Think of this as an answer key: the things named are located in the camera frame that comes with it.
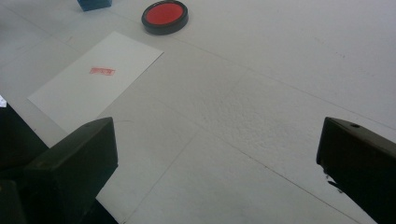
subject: table surface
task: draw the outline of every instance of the table surface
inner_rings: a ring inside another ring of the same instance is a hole
[[[374,223],[316,165],[325,117],[396,141],[396,2],[192,1],[179,32],[153,2],[0,2],[0,94],[49,146],[27,97],[116,31],[164,54],[98,118],[120,167],[97,199],[119,223]]]

